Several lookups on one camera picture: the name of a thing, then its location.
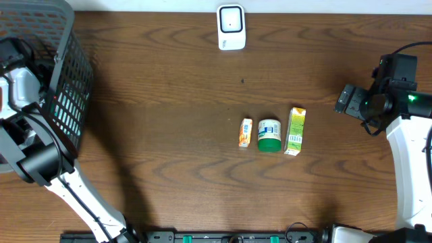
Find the green and yellow box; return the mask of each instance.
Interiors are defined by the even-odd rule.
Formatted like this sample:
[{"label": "green and yellow box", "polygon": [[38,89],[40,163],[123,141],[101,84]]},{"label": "green and yellow box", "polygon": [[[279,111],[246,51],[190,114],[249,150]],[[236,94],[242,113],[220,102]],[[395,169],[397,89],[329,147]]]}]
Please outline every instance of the green and yellow box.
[{"label": "green and yellow box", "polygon": [[302,150],[305,117],[306,109],[296,107],[291,109],[284,149],[286,155],[296,156]]}]

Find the barcode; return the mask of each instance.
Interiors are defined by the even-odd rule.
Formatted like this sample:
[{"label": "barcode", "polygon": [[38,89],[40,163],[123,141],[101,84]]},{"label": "barcode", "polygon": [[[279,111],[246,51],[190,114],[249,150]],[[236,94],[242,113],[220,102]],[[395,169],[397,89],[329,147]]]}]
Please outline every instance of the barcode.
[{"label": "barcode", "polygon": [[301,136],[295,136],[295,135],[290,135],[289,139],[290,142],[299,142],[302,143],[302,137]]}]

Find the rectangular carton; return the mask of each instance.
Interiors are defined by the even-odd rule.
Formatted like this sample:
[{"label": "rectangular carton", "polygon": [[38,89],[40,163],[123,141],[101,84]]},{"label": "rectangular carton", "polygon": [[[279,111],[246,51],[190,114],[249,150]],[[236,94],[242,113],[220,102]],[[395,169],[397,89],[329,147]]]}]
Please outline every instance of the rectangular carton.
[{"label": "rectangular carton", "polygon": [[286,155],[296,156],[302,150],[303,127],[305,117],[305,109],[296,107],[291,109],[284,149]]},{"label": "rectangular carton", "polygon": [[240,137],[238,146],[247,148],[250,144],[250,134],[252,133],[252,119],[243,119],[240,126]]}]

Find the laundry basket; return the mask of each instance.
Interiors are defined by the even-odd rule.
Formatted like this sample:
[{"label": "laundry basket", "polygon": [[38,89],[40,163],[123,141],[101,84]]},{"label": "laundry basket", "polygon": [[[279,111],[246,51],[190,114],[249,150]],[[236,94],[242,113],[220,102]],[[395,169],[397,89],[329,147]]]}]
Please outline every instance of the laundry basket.
[{"label": "laundry basket", "polygon": [[55,61],[42,108],[78,149],[93,72],[72,31],[74,18],[74,11],[64,0],[0,1],[0,39],[25,40],[36,59]]}]

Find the green clip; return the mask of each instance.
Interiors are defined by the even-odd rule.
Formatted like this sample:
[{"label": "green clip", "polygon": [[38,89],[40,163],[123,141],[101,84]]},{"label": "green clip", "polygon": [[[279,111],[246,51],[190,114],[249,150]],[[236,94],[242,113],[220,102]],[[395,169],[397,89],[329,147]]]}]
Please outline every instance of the green clip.
[{"label": "green clip", "polygon": [[279,237],[271,236],[270,237],[270,243],[279,243]]},{"label": "green clip", "polygon": [[192,243],[192,236],[183,236],[183,243]]}]

